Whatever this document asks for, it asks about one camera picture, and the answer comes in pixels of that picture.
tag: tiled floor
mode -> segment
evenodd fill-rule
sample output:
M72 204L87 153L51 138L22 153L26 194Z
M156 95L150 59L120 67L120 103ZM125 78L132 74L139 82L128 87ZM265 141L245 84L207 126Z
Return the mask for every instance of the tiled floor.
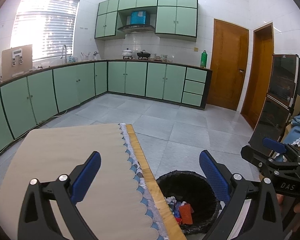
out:
M232 173L238 172L246 179L258 180L257 169L240 156L252 129L238 112L217 106L207 105L202 111L106 94L40 128L113 122L133 125L155 178L173 170L190 170L203 175L199 154L207 149ZM0 186L21 142L18 141L0 156Z

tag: red object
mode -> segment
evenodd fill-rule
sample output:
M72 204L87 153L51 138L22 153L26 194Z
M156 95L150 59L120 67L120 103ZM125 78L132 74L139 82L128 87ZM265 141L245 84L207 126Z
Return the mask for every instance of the red object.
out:
M182 218L182 223L187 225L192 225L192 216L191 216L191 205L189 203L184 204L179 207L180 215Z
M181 218L175 218L179 225L181 225L182 219Z

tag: blue gripper pad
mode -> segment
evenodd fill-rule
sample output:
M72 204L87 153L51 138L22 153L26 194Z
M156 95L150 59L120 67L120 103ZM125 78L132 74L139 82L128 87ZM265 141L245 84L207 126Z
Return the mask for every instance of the blue gripper pad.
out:
M287 149L283 143L277 142L270 138L263 138L262 144L264 147L267 147L270 150L273 150L277 153L283 154L287 152Z
M93 157L83 168L77 179L72 185L72 195L71 202L75 205L76 203L82 201L86 195L93 179L95 178L97 172L101 166L101 156L100 153L95 152Z
M223 201L226 205L230 201L229 185L226 179L222 176L214 162L210 159L209 152L204 150L200 153L199 164L205 174L213 192L218 200Z

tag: range hood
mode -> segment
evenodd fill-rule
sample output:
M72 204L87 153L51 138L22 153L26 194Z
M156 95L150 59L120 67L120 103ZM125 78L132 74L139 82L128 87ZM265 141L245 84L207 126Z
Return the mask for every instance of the range hood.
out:
M119 28L118 30L122 31L126 34L154 32L155 31L153 26L147 25L147 24L130 24L130 25L123 26L123 27Z

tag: faucet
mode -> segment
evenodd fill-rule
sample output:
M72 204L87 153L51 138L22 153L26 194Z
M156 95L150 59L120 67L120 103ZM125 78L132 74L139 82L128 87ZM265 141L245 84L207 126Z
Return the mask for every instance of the faucet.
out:
M66 48L65 64L67 64L67 46L65 44L62 46L61 58L63 58L63 49L64 48Z

